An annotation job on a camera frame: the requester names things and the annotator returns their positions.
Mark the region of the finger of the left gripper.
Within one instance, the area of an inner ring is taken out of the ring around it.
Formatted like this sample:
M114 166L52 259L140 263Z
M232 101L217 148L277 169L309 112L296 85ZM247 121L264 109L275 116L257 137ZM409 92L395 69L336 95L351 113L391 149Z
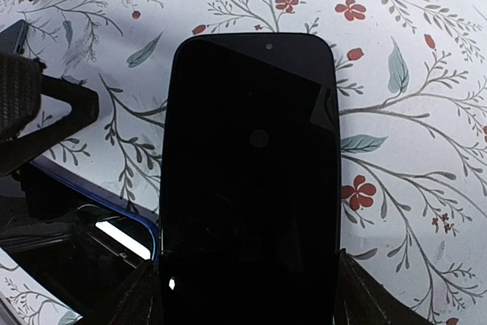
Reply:
M46 65L38 58L1 53L1 144L10 142L40 110Z
M42 98L68 104L70 113L60 119L43 110ZM60 143L86 126L99 115L96 91L66 80L43 75L40 110L18 136L1 144L1 175L4 177L21 165L32 161L49 148Z

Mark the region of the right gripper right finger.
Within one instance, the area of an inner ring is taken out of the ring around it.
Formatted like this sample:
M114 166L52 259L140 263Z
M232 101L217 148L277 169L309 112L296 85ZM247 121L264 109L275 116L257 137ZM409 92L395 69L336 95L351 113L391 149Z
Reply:
M336 325L431 325L395 299L344 249L339 251Z

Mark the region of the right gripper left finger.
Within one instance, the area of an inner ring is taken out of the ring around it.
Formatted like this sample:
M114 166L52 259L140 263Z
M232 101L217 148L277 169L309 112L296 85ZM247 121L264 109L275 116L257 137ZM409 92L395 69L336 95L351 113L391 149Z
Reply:
M102 324L162 324L159 278L154 264L144 261L102 310Z

